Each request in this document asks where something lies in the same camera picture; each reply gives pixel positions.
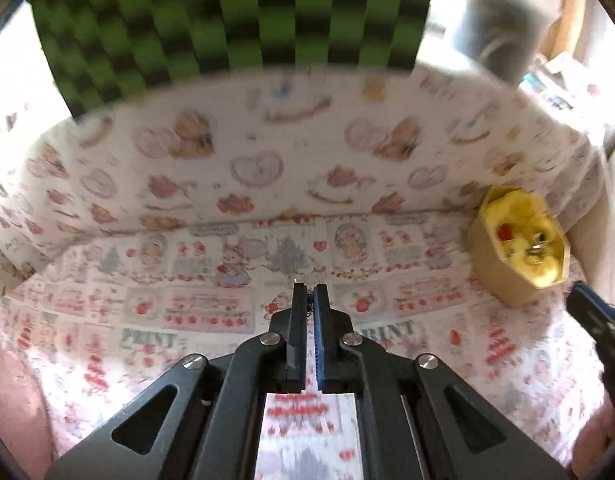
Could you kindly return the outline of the right hand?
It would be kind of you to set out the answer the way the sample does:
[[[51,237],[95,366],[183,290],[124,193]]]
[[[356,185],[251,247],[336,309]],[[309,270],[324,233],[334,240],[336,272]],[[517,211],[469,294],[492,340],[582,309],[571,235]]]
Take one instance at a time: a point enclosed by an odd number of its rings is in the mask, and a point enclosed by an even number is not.
[[[615,411],[606,393],[601,407],[592,414],[573,445],[571,470],[582,479],[600,461],[615,438]]]

